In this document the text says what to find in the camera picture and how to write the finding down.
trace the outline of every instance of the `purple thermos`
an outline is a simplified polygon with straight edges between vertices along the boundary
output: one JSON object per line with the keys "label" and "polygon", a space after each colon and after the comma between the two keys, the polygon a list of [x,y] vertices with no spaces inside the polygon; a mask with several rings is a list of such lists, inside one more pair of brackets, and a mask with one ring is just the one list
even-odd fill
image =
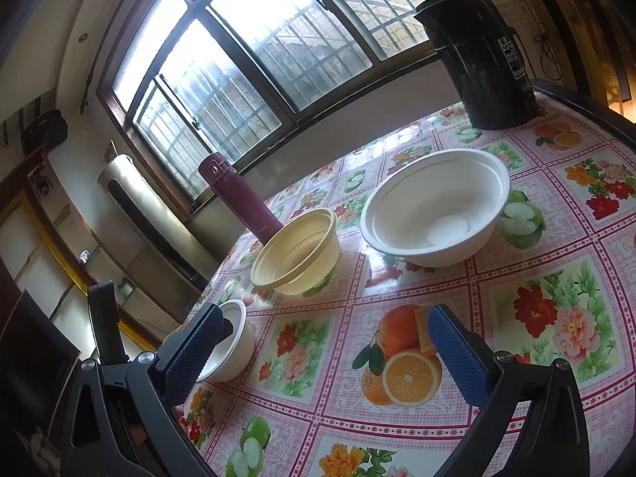
{"label": "purple thermos", "polygon": [[263,245],[282,229],[281,221],[222,154],[206,157],[199,165],[199,174]]}

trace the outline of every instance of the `yellow flower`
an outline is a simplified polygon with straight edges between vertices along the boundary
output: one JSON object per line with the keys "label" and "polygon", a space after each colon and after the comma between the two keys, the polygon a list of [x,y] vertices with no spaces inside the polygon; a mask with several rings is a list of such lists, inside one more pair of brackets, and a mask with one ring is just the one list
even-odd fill
{"label": "yellow flower", "polygon": [[585,172],[585,167],[580,163],[574,165],[573,167],[567,167],[565,169],[565,172],[567,173],[567,178],[570,181],[574,181],[581,186],[587,186],[596,182],[595,178]]}
{"label": "yellow flower", "polygon": [[190,410],[198,412],[201,408],[204,398],[206,397],[206,390],[203,387],[199,387],[195,395],[192,397],[192,404],[190,404]]}
{"label": "yellow flower", "polygon": [[361,448],[352,446],[349,452],[346,445],[335,443],[332,446],[332,452],[319,461],[320,468],[324,472],[322,477],[351,477],[364,456],[365,451]]}

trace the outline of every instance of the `bowl rim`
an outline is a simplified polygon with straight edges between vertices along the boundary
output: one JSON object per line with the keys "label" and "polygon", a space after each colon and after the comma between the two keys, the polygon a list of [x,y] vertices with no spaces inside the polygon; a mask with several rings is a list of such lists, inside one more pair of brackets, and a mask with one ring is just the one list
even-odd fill
{"label": "bowl rim", "polygon": [[[458,242],[454,242],[450,245],[442,245],[435,247],[421,247],[418,249],[402,249],[397,247],[392,247],[385,243],[382,243],[373,233],[373,227],[371,221],[373,220],[373,215],[369,213],[371,206],[376,204],[379,199],[384,197],[390,189],[397,186],[402,180],[404,180],[410,173],[416,172],[417,170],[423,169],[428,165],[433,165],[435,162],[443,162],[444,159],[439,159],[436,161],[437,157],[447,157],[448,161],[451,159],[457,159],[464,156],[464,154],[470,154],[472,157],[487,157],[489,158],[498,168],[495,170],[497,172],[498,178],[501,181],[501,195],[499,197],[499,201],[497,202],[497,206],[489,213],[488,218],[484,220],[480,227],[475,230],[471,230],[470,233],[464,237],[462,237]],[[497,217],[501,214],[501,211],[506,206],[506,202],[508,201],[508,195],[510,195],[510,187],[511,187],[511,178],[510,172],[508,172],[507,167],[503,164],[503,162],[494,154],[490,152],[482,151],[479,149],[445,149],[443,151],[432,152],[431,154],[427,154],[420,159],[416,159],[411,163],[403,166],[397,172],[393,173],[391,176],[387,177],[380,185],[378,185],[371,196],[367,199],[365,203],[365,207],[362,210],[362,214],[360,216],[360,230],[362,232],[363,238],[373,247],[375,250],[391,254],[394,256],[401,256],[404,258],[413,257],[413,256],[421,256],[427,254],[434,254],[442,252],[446,249],[450,249],[456,247],[458,245],[462,245],[464,242],[468,242],[470,239],[479,235],[486,227],[488,227]]]}
{"label": "bowl rim", "polygon": [[205,365],[203,366],[203,369],[201,369],[199,376],[196,378],[197,383],[207,380],[211,376],[214,376],[216,373],[221,371],[221,368],[225,365],[225,363],[227,363],[227,361],[231,357],[231,354],[236,350],[240,337],[243,334],[243,330],[245,330],[245,326],[247,325],[247,307],[245,306],[245,303],[241,299],[228,299],[228,301],[223,302],[222,304],[218,305],[218,307],[221,309],[221,311],[223,311],[224,307],[227,310],[231,308],[238,308],[240,310],[240,321],[238,324],[237,332],[236,332],[236,335],[234,336],[234,339],[232,340],[232,344],[230,344],[230,347],[225,352],[225,356],[222,358],[222,360],[219,362],[216,368],[212,369],[212,371],[209,371],[207,374],[203,374],[203,369],[205,369],[206,367]]}
{"label": "bowl rim", "polygon": [[[287,235],[287,233],[291,229],[290,226],[298,226],[298,224],[303,221],[311,221],[316,215],[326,215],[329,217],[330,222],[329,226],[325,230],[324,237],[322,237],[313,251],[311,251],[311,253],[309,253],[309,255],[307,255],[306,258],[304,258],[304,260],[296,265],[292,270],[288,271],[281,277],[275,280],[260,281],[259,283],[257,283],[257,278],[255,278],[255,276],[258,273],[258,270],[265,260],[266,256],[268,255],[269,251],[271,251],[276,242],[280,240],[284,235]],[[318,256],[324,251],[327,243],[336,232],[337,219],[338,217],[336,217],[336,214],[329,208],[314,208],[313,210],[309,210],[305,213],[302,213],[301,215],[298,215],[298,217],[295,217],[287,224],[285,224],[281,230],[279,230],[273,237],[271,237],[271,240],[267,244],[265,244],[265,247],[263,247],[258,256],[256,256],[256,260],[254,260],[254,264],[252,265],[252,269],[250,270],[249,274],[249,278],[252,281],[252,284],[257,289],[271,290],[276,289],[281,285],[284,285],[285,283],[290,283],[292,280],[298,278],[312,263],[314,263]]]}

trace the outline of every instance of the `window frame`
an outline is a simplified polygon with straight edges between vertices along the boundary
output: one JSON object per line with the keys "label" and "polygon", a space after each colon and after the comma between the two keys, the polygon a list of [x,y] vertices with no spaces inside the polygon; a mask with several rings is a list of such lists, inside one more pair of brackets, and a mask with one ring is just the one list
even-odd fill
{"label": "window frame", "polygon": [[[97,98],[144,170],[149,173],[161,191],[170,199],[183,220],[187,220],[196,209],[208,201],[213,196],[213,192],[208,188],[198,197],[192,198],[139,131],[138,126],[134,123],[134,117],[151,81],[159,78],[161,66],[193,20],[198,19],[202,23],[281,122],[278,129],[259,141],[234,164],[239,173],[245,172],[265,152],[276,148],[278,143],[284,142],[285,138],[294,135],[308,122],[313,121],[316,117],[325,116],[325,111],[336,107],[340,102],[365,87],[434,53],[430,41],[425,41],[408,47],[391,57],[386,57],[382,47],[373,38],[371,32],[365,33],[363,25],[362,27],[356,26],[354,22],[359,21],[359,18],[344,0],[319,0],[321,6],[342,23],[371,62],[371,67],[299,110],[273,75],[268,73],[268,70],[259,62],[259,59],[250,54],[241,37],[234,33],[225,20],[211,8],[210,2],[212,0],[184,0],[188,4],[186,12],[161,44],[128,111],[125,111],[113,91],[114,79],[139,27],[156,1],[135,0],[130,6],[107,55],[105,67],[97,86]],[[174,106],[174,109],[181,114],[180,110],[177,110],[177,106]],[[195,136],[199,136],[200,132],[194,128],[191,121],[184,120],[184,122]]]}

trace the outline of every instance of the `plastic tablecloth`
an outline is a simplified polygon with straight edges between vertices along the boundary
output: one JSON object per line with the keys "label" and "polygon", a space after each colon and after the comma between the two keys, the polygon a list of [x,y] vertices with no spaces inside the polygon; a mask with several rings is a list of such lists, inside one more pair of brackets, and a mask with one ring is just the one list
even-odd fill
{"label": "plastic tablecloth", "polygon": [[[568,359],[591,473],[610,468],[635,420],[636,155],[570,108],[537,99],[539,117],[498,131],[473,128],[455,104],[268,201],[283,222],[331,208],[341,254],[302,295],[258,292],[249,272],[262,245],[246,231],[191,312],[242,299],[256,331],[246,370],[231,382],[196,385],[180,421],[218,475],[241,450],[244,429],[259,438],[265,424],[262,476],[433,475],[478,414],[430,346],[425,317],[438,303],[521,362]],[[453,147],[497,155],[521,205],[500,218],[484,248],[451,267],[373,250],[359,229],[373,189],[407,163]],[[505,463],[526,412],[527,403],[517,407],[487,475]],[[253,418],[265,424],[254,427]]]}

